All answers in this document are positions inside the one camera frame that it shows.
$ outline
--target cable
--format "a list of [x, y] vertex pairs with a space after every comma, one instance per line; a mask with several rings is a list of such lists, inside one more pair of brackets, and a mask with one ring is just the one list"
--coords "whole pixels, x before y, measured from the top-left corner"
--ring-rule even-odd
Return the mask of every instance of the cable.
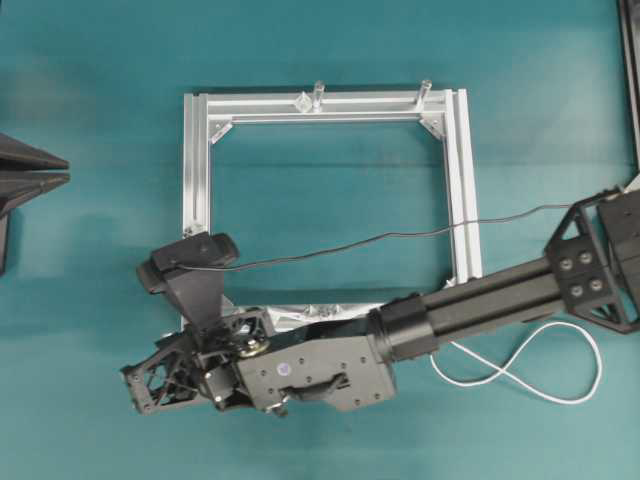
[[210, 272], [240, 272], [242, 270], [249, 270], [251, 268], [258, 267], [267, 267], [270, 265], [279, 265], [281, 263], [291, 263], [291, 262], [299, 262], [301, 260], [307, 260], [313, 257], [319, 257], [321, 255], [330, 255], [333, 253], [344, 252], [347, 250], [351, 250], [354, 248], [363, 247], [373, 242], [377, 242], [379, 240], [385, 238], [407, 238], [407, 237], [418, 237], [418, 238], [430, 238], [435, 237], [436, 235], [441, 235], [443, 233], [447, 233], [454, 228], [462, 227], [464, 225], [469, 225], [472, 223], [485, 224], [485, 223], [508, 223], [514, 220], [519, 220], [524, 217], [528, 217], [529, 215], [533, 215], [534, 213], [540, 210], [549, 210], [549, 209], [566, 209], [569, 208], [571, 204], [548, 204], [548, 205], [540, 205], [538, 207], [532, 208], [531, 210], [527, 210], [523, 213], [518, 213], [516, 215], [511, 215], [509, 217], [502, 218], [489, 218], [489, 219], [480, 219], [480, 220], [466, 220], [464, 222], [456, 223], [453, 225], [448, 225], [446, 227], [438, 228], [436, 230], [431, 230], [429, 232], [387, 232], [382, 233], [380, 235], [376, 235], [375, 237], [367, 238], [365, 240], [360, 240], [358, 242], [349, 243], [347, 245], [342, 245], [334, 248], [327, 248], [325, 250], [318, 250], [316, 252], [307, 253], [305, 255], [298, 255], [293, 257], [282, 257], [282, 258], [273, 258], [270, 260], [260, 260], [257, 262], [245, 263], [242, 265], [236, 265], [234, 267], [211, 267], [211, 266], [197, 266], [197, 265], [184, 265], [178, 264], [177, 267], [182, 268], [184, 270], [203, 270]]
[[[578, 397], [578, 398], [560, 398], [560, 397], [556, 397], [554, 395], [550, 395], [548, 393], [544, 393], [544, 392], [538, 390], [537, 388], [531, 386], [530, 384], [528, 384], [527, 382], [525, 382], [524, 380], [522, 380], [518, 376], [514, 375], [513, 373], [510, 373], [510, 372], [507, 371], [507, 369], [516, 360], [516, 358], [518, 358], [518, 355], [520, 355], [522, 350], [525, 349], [525, 347], [529, 344], [529, 342], [531, 342], [531, 340], [533, 340], [537, 335], [539, 335], [544, 330], [546, 330], [548, 328], [552, 328], [552, 327], [565, 327], [565, 328], [571, 328], [571, 329], [577, 330], [580, 334], [582, 334], [584, 339], [589, 343], [589, 346], [591, 347], [591, 350], [593, 351], [593, 355], [594, 355], [595, 360], [596, 360], [596, 375], [595, 375], [595, 377], [593, 379], [593, 382], [591, 384], [591, 388], [589, 389], [589, 391], [585, 395], [583, 395], [581, 397]], [[488, 383], [493, 382], [498, 377], [500, 377], [502, 375], [506, 375], [511, 380], [513, 380], [514, 382], [518, 383], [525, 390], [528, 390], [529, 392], [533, 393], [534, 395], [537, 395], [540, 398], [543, 398], [544, 400], [547, 400], [547, 401], [552, 402], [552, 403], [557, 403], [557, 404], [560, 404], [560, 405], [579, 405], [581, 403], [584, 403], [584, 402], [588, 401], [589, 399], [591, 399], [591, 397], [593, 397], [593, 395], [596, 393], [596, 390], [598, 389], [598, 386], [600, 385], [600, 380], [602, 379], [602, 357], [600, 355], [600, 349], [598, 348], [598, 344], [596, 343], [596, 341], [594, 340], [594, 338], [591, 336], [591, 334], [588, 331], [586, 331], [584, 328], [582, 328], [582, 327], [580, 327], [578, 325], [574, 325], [573, 323], [558, 321], [558, 322], [546, 323], [546, 324], [538, 327], [536, 330], [533, 331], [533, 333], [531, 333], [527, 337], [527, 339], [524, 342], [522, 342], [522, 344], [516, 349], [516, 351], [511, 355], [511, 357], [509, 357], [509, 360], [507, 360], [507, 362], [502, 367], [500, 367], [498, 365], [495, 365], [494, 363], [490, 362], [486, 358], [484, 358], [481, 355], [475, 353], [473, 350], [465, 347], [464, 345], [460, 345], [459, 343], [456, 343], [456, 342], [451, 342], [451, 344], [454, 347], [462, 350], [464, 353], [466, 353], [470, 357], [475, 358], [479, 362], [481, 362], [481, 363], [483, 363], [483, 364], [487, 365], [488, 367], [491, 367], [492, 369], [495, 370], [495, 373], [493, 373], [493, 374], [491, 374], [491, 375], [489, 375], [488, 377], [485, 377], [485, 378], [480, 378], [480, 379], [477, 379], [477, 380], [468, 380], [468, 381], [455, 380], [455, 379], [449, 377], [448, 375], [446, 375], [445, 373], [442, 372], [442, 370], [440, 369], [440, 367], [436, 363], [435, 355], [431, 355], [431, 357], [430, 357], [431, 358], [431, 365], [433, 366], [433, 369], [436, 371], [436, 373], [443, 380], [445, 380], [446, 382], [448, 382], [448, 383], [450, 383], [452, 385], [456, 385], [458, 387], [469, 388], [469, 387], [477, 387], [477, 386], [480, 386], [480, 385], [486, 385]]]

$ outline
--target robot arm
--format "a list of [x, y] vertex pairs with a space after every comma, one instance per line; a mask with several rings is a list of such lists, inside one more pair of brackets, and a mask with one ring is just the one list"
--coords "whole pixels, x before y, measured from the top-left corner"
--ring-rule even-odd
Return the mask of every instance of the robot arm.
[[[606, 242], [588, 209], [597, 208]], [[570, 227], [577, 235], [566, 238]], [[640, 328], [621, 291], [640, 306], [640, 191], [606, 191], [574, 204], [544, 255], [464, 285], [394, 300], [353, 320], [275, 334], [262, 310], [221, 317], [222, 273], [237, 258], [226, 235], [206, 233], [156, 250], [138, 269], [150, 293], [185, 316], [184, 331], [157, 342], [149, 359], [122, 369], [142, 414], [212, 402], [284, 415], [290, 399], [341, 411], [395, 395], [393, 363], [515, 322], [566, 311], [619, 333]]]

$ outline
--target white cable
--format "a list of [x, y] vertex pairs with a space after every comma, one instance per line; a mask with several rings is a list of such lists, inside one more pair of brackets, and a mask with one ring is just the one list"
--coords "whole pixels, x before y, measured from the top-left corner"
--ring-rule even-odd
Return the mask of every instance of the white cable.
[[[593, 379], [593, 383], [591, 384], [591, 388], [589, 389], [589, 391], [581, 397], [560, 398], [560, 397], [555, 397], [553, 395], [549, 395], [548, 393], [544, 393], [538, 390], [537, 388], [529, 385], [527, 382], [525, 382], [521, 378], [507, 371], [507, 369], [511, 366], [511, 364], [515, 361], [515, 359], [518, 358], [518, 355], [520, 355], [522, 350], [524, 350], [524, 348], [529, 344], [529, 342], [531, 342], [531, 340], [533, 340], [538, 334], [540, 334], [547, 328], [552, 328], [552, 327], [566, 327], [573, 330], [577, 330], [580, 334], [582, 334], [584, 339], [589, 343], [589, 346], [593, 351], [593, 355], [596, 360], [596, 375]], [[514, 382], [522, 386], [524, 389], [530, 391], [534, 395], [537, 395], [549, 402], [558, 403], [560, 405], [579, 405], [581, 403], [588, 401], [591, 397], [593, 397], [593, 395], [596, 393], [596, 390], [598, 389], [598, 386], [600, 385], [600, 380], [602, 379], [602, 357], [600, 355], [600, 349], [598, 348], [598, 344], [596, 343], [596, 341], [594, 340], [594, 338], [591, 336], [589, 332], [587, 332], [584, 328], [578, 325], [574, 325], [573, 323], [550, 322], [550, 323], [545, 323], [544, 325], [538, 327], [536, 330], [533, 331], [533, 333], [531, 333], [531, 335], [527, 337], [527, 339], [524, 342], [522, 342], [522, 344], [517, 348], [517, 350], [511, 355], [511, 357], [509, 357], [509, 360], [507, 360], [507, 363], [505, 363], [502, 367], [495, 365], [494, 363], [490, 362], [489, 360], [482, 357], [481, 355], [478, 355], [473, 350], [465, 347], [464, 345], [460, 345], [459, 343], [456, 343], [456, 342], [451, 342], [451, 344], [454, 347], [462, 350], [464, 353], [466, 353], [470, 357], [475, 358], [479, 362], [495, 370], [495, 373], [485, 378], [480, 378], [477, 380], [469, 380], [469, 381], [455, 380], [449, 377], [448, 375], [446, 375], [445, 373], [443, 373], [442, 370], [440, 370], [440, 367], [438, 367], [436, 363], [435, 355], [431, 355], [430, 357], [431, 365], [433, 366], [433, 369], [436, 371], [436, 373], [446, 382], [452, 385], [456, 385], [458, 387], [468, 388], [468, 387], [477, 387], [479, 385], [486, 385], [487, 383], [493, 382], [495, 379], [497, 379], [501, 375], [506, 375], [511, 380], [513, 380]]]

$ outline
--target black cable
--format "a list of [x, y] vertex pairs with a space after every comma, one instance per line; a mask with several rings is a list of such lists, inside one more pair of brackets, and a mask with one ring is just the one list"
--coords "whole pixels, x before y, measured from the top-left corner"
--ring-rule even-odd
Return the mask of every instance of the black cable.
[[236, 265], [235, 267], [209, 267], [209, 266], [195, 266], [195, 265], [183, 265], [183, 264], [178, 264], [177, 266], [184, 270], [203, 270], [208, 272], [240, 272], [242, 270], [249, 270], [251, 268], [267, 267], [271, 265], [279, 265], [281, 263], [299, 262], [299, 261], [307, 260], [313, 257], [319, 257], [322, 255], [330, 255], [333, 253], [344, 252], [354, 248], [363, 247], [365, 245], [368, 245], [373, 242], [377, 242], [385, 238], [392, 238], [392, 237], [393, 238], [407, 238], [407, 237], [430, 238], [430, 237], [435, 237], [436, 235], [442, 235], [443, 233], [448, 233], [456, 227], [462, 227], [464, 225], [469, 225], [471, 223], [478, 223], [478, 224], [508, 223], [514, 220], [519, 220], [521, 218], [528, 217], [529, 215], [533, 215], [534, 213], [540, 210], [567, 209], [570, 206], [571, 204], [540, 205], [538, 207], [532, 208], [531, 210], [527, 210], [526, 212], [518, 213], [516, 215], [511, 215], [509, 217], [489, 218], [484, 220], [483, 219], [466, 220], [464, 222], [456, 223], [454, 225], [449, 225], [447, 227], [438, 228], [436, 230], [431, 230], [429, 232], [410, 232], [410, 233], [387, 232], [387, 233], [382, 233], [380, 235], [376, 235], [375, 237], [367, 238], [365, 240], [360, 240], [358, 242], [342, 245], [340, 247], [327, 248], [325, 250], [318, 250], [316, 252], [307, 253], [305, 255], [298, 255], [295, 257], [273, 258], [270, 260], [260, 260], [258, 262], [244, 263], [242, 265]]

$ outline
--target teal surface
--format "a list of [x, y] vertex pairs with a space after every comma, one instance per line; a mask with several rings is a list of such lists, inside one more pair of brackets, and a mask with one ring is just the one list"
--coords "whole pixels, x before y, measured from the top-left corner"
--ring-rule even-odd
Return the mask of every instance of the teal surface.
[[[135, 266], [180, 224], [182, 94], [216, 87], [417, 85], [470, 92], [483, 217], [570, 202], [632, 178], [615, 2], [5, 0], [0, 130], [72, 163], [21, 208], [0, 279], [0, 477], [580, 478], [640, 476], [640, 336], [589, 327], [605, 376], [565, 408], [505, 382], [443, 384], [425, 360], [398, 396], [285, 420], [203, 406], [140, 417], [117, 370], [176, 327]], [[216, 147], [214, 221], [244, 260], [446, 221], [438, 146], [410, 125], [243, 127]], [[482, 228], [495, 271], [536, 256], [560, 213]], [[437, 288], [446, 238], [229, 276], [242, 301], [378, 299]], [[469, 340], [493, 359], [531, 326]], [[482, 369], [445, 349], [452, 374]], [[559, 395], [588, 385], [571, 334], [514, 370]]]

